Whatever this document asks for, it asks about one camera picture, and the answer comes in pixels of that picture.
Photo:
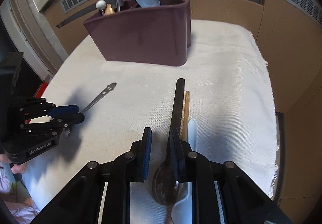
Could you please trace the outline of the person's left hand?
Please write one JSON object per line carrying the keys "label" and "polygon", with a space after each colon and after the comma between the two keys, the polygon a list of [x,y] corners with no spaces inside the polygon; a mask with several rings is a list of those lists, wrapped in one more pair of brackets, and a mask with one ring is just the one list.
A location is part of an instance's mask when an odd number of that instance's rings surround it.
{"label": "person's left hand", "polygon": [[[11,161],[6,154],[0,154],[0,161],[3,163],[11,164]],[[18,174],[18,173],[25,174],[25,172],[27,171],[27,163],[24,163],[21,165],[13,164],[11,171],[13,174]]]}

